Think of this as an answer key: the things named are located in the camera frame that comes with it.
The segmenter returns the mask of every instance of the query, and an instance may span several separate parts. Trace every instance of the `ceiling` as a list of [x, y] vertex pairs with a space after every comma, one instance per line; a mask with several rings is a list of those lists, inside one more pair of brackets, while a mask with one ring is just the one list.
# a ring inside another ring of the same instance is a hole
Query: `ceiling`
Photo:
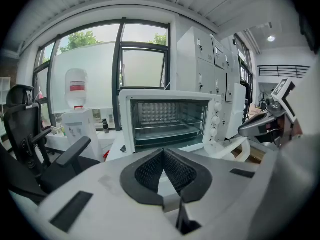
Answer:
[[[306, 37], [300, 33], [299, 17], [272, 21], [250, 28], [260, 50], [284, 47], [308, 47]], [[274, 36], [273, 42], [268, 37]]]
[[[86, 6], [92, 9], [93, 4], [96, 8], [99, 7], [98, 2], [118, 1], [121, 0], [31, 0], [27, 4], [19, 17], [16, 19], [15, 24], [12, 26], [11, 31], [8, 33], [6, 42], [3, 49], [7, 52], [15, 52], [20, 54], [21, 51], [32, 42], [41, 31], [49, 28], [49, 24], [59, 21], [63, 15], [72, 16], [79, 10], [85, 11]], [[160, 6], [164, 4], [167, 8], [171, 5], [175, 9], [182, 12], [189, 13], [197, 19], [202, 19], [206, 23], [206, 27], [222, 32], [229, 28], [228, 35], [232, 35], [238, 31], [247, 29], [248, 27], [255, 26], [248, 22], [247, 15], [251, 17], [251, 10], [256, 9], [256, 3], [262, 0], [151, 0], [157, 2]], [[266, 13], [260, 13], [256, 10], [255, 13], [262, 16], [255, 17], [260, 23], [266, 22], [264, 18]], [[256, 38], [263, 43], [262, 30], [253, 30], [256, 33]]]

